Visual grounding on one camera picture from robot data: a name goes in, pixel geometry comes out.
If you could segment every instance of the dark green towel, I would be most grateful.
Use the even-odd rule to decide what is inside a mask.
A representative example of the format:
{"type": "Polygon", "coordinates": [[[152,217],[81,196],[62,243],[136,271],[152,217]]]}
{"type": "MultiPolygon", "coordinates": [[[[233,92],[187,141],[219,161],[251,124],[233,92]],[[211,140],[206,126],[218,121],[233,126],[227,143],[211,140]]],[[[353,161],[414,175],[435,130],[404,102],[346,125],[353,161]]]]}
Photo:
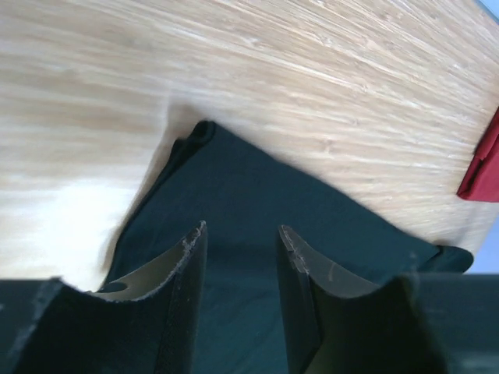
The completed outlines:
{"type": "Polygon", "coordinates": [[[201,122],[175,143],[126,225],[107,281],[160,255],[201,220],[209,237],[196,374],[287,372],[274,248],[280,224],[377,284],[420,267],[464,271],[472,262],[466,251],[442,251],[407,235],[329,185],[201,122]]]}

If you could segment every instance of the red napkin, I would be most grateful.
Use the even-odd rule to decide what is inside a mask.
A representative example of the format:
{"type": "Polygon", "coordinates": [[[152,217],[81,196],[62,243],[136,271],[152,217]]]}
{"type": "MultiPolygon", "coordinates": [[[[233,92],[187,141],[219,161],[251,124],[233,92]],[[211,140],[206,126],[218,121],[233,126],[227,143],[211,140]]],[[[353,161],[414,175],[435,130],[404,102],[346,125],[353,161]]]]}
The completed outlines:
{"type": "Polygon", "coordinates": [[[499,203],[499,108],[476,149],[458,196],[499,203]]]}

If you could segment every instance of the wood grain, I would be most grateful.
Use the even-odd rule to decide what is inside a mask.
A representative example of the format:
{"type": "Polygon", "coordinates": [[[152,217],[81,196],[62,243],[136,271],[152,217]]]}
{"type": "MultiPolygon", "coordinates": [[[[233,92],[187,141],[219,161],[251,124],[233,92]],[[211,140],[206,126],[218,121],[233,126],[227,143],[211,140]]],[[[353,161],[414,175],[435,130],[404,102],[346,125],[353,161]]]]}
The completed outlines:
{"type": "Polygon", "coordinates": [[[499,209],[455,191],[499,104],[498,41],[473,0],[4,0],[0,276],[98,287],[202,117],[475,252],[499,209]]]}

